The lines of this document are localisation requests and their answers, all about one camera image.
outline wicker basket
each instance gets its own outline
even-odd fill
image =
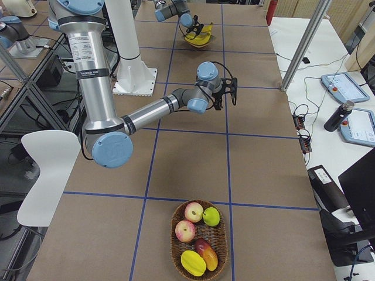
[[[220,214],[220,222],[215,227],[210,227],[206,225],[203,220],[194,223],[195,225],[195,237],[192,241],[188,243],[180,242],[180,240],[177,239],[175,234],[175,228],[179,221],[185,219],[185,207],[191,203],[191,202],[198,202],[202,205],[203,209],[205,210],[208,207],[215,207],[213,204],[211,204],[208,201],[202,201],[202,200],[193,200],[193,201],[187,201],[183,204],[181,204],[176,211],[173,214],[172,217],[172,223],[171,223],[171,255],[173,263],[175,264],[176,269],[179,271],[179,273],[187,278],[188,280],[201,280],[201,281],[208,281],[208,280],[214,280],[218,275],[223,271],[224,266],[227,262],[228,257],[228,246],[227,246],[227,235],[225,232],[225,225],[223,221],[223,216],[218,208],[216,208],[219,211]],[[196,277],[191,275],[185,268],[183,268],[181,264],[181,254],[185,250],[195,250],[194,249],[194,243],[197,238],[204,238],[213,248],[217,255],[217,259],[219,261],[217,268],[214,271],[206,270],[205,273],[202,276]]]

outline computer monitor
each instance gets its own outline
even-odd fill
[[[369,243],[375,249],[375,149],[343,172],[339,181],[360,225],[341,222],[326,211],[321,211],[321,219],[333,263],[345,266]],[[359,263],[372,261],[370,249],[360,255]]]

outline white table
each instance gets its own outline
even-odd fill
[[[275,52],[288,59],[292,59],[308,22],[309,19],[274,18],[270,26],[270,34]],[[332,25],[328,20],[324,19],[305,54],[305,57],[308,57],[311,63],[301,63],[299,68],[316,64],[329,64],[335,60],[338,61],[328,66],[308,67],[304,70],[298,70],[287,90],[289,101],[294,102],[296,105],[307,104],[310,113],[316,112],[316,106],[306,99],[304,78],[320,77],[321,75],[332,74],[337,71],[347,71],[345,61],[349,55],[344,57],[346,54],[347,51]],[[289,60],[278,56],[278,65],[282,76],[285,75],[289,63]],[[365,83],[360,72],[351,72],[350,76],[360,85]],[[307,115],[306,117],[306,129],[312,133],[312,153],[310,154],[310,160],[306,168],[323,165],[339,185],[338,176],[369,152],[371,148],[343,141],[339,131],[326,131],[323,125],[339,106],[339,103],[326,92],[320,80],[307,79],[306,83],[309,99],[318,105],[322,104],[315,123],[316,114]],[[369,94],[371,99],[366,102],[357,103],[356,108],[370,109],[375,112],[375,98],[373,93],[368,85],[364,85],[363,89]],[[292,103],[290,104],[291,111],[293,112],[295,106]],[[301,107],[297,113],[306,113],[306,107]],[[341,219],[343,221],[355,222],[355,219],[349,217]],[[335,268],[335,272],[337,280],[343,280],[344,277],[349,275],[350,266]],[[356,265],[354,272],[360,273],[360,275],[355,276],[352,279],[353,281],[372,280],[375,276],[375,263]]]

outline white chair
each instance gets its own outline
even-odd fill
[[[80,143],[75,134],[60,130],[32,132],[23,136],[21,142],[39,165],[40,175],[24,199],[17,220],[28,227],[48,227],[77,159]]]

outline black cylinder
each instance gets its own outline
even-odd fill
[[[354,102],[347,101],[346,103],[339,106],[339,108],[332,114],[332,116],[325,122],[324,128],[329,131],[333,132],[336,130],[341,122],[350,114],[352,113],[352,109],[354,107]]]

